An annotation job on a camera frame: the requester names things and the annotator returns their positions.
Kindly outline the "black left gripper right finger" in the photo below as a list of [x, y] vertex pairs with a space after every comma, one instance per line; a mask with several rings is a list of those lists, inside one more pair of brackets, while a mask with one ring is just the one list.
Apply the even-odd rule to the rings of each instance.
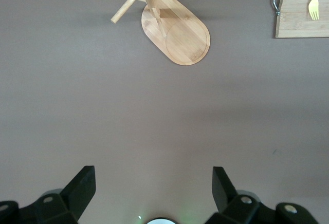
[[213, 167], [212, 195], [217, 212], [206, 223], [318, 223], [301, 205], [282, 202], [273, 210], [250, 194], [238, 193], [220, 166]]

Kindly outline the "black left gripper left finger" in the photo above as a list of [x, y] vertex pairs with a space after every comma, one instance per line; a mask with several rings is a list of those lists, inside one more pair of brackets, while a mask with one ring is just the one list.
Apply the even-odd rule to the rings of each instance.
[[26, 207], [2, 201], [1, 223], [78, 223], [95, 192], [95, 167], [87, 165], [65, 188], [48, 191]]

